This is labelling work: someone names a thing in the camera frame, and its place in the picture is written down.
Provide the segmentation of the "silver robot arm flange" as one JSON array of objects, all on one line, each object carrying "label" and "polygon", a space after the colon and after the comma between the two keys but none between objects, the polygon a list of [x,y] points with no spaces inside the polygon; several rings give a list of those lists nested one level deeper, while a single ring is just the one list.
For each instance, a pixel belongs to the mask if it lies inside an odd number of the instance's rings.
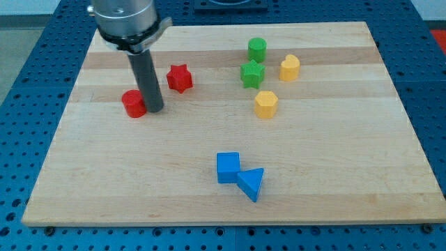
[{"label": "silver robot arm flange", "polygon": [[173,25],[170,17],[160,17],[154,0],[91,0],[87,12],[106,43],[128,54],[149,50]]}]

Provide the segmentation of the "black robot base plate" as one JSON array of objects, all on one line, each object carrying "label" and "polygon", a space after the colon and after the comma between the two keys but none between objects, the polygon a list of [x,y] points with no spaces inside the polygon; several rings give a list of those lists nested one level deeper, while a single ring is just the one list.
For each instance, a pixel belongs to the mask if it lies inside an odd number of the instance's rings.
[{"label": "black robot base plate", "polygon": [[194,0],[194,11],[203,13],[211,10],[267,10],[267,0]]}]

